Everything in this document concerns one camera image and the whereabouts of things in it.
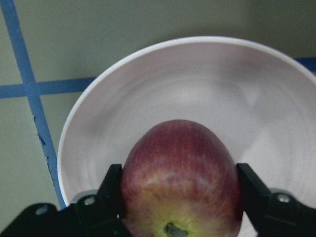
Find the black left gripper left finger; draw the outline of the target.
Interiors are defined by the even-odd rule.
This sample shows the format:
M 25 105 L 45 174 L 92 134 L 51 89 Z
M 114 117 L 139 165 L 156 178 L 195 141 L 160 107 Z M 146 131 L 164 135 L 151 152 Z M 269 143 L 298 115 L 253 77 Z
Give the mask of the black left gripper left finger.
M 120 192 L 122 166 L 112 164 L 100 188 L 77 195 L 58 210 L 51 203 L 26 207 L 1 232 L 2 237 L 129 237 L 121 220 L 124 205 Z

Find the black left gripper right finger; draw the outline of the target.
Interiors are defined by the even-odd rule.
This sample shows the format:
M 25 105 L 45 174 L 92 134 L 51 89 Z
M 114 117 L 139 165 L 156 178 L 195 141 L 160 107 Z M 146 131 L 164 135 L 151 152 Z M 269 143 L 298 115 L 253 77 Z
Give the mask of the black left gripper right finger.
M 247 163 L 238 163 L 242 207 L 259 237 L 314 237 L 316 209 L 290 192 L 269 189 Z

